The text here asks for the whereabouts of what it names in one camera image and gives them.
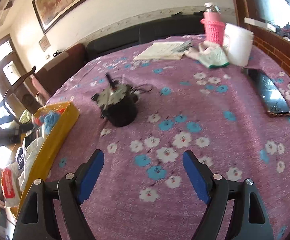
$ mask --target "yellow box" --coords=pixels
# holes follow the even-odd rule
[[[21,195],[21,202],[18,206],[17,216],[34,180],[46,180],[58,151],[79,117],[79,112],[72,102],[43,106],[34,114],[34,117],[40,117],[41,114],[48,114],[51,110],[58,111],[60,109],[65,109],[65,111],[61,114],[50,134],[46,137],[45,142],[33,163],[25,189]]]

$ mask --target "notebook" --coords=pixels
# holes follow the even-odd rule
[[[184,52],[175,52],[173,50],[183,43],[184,41],[154,42],[152,46],[144,50],[141,54],[137,55],[134,60],[181,59],[184,55]]]

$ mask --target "red and white bag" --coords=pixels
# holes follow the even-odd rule
[[[17,162],[8,165],[2,172],[2,191],[6,207],[16,207],[20,204],[20,195],[17,189],[19,166]]]

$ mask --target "brick wall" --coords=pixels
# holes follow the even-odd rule
[[[254,45],[269,55],[290,76],[290,42],[260,28],[251,31],[255,34]]]

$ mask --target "bed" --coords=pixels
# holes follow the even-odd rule
[[[203,35],[170,37],[194,43]],[[60,179],[88,160],[95,149],[105,164],[82,211],[96,239],[190,239],[205,204],[182,166],[190,149],[212,172],[226,179],[252,178],[266,206],[275,239],[290,232],[290,117],[269,118],[240,68],[209,70],[188,58],[134,61],[151,43],[90,61],[48,104],[72,100],[80,117],[58,153],[48,181]],[[290,78],[253,47],[249,67],[272,78],[290,105]],[[134,122],[113,127],[100,118],[91,97],[107,83],[104,74],[124,75],[134,85],[150,83],[140,95]],[[228,204],[218,239],[231,215]],[[67,233],[55,203],[63,239]]]

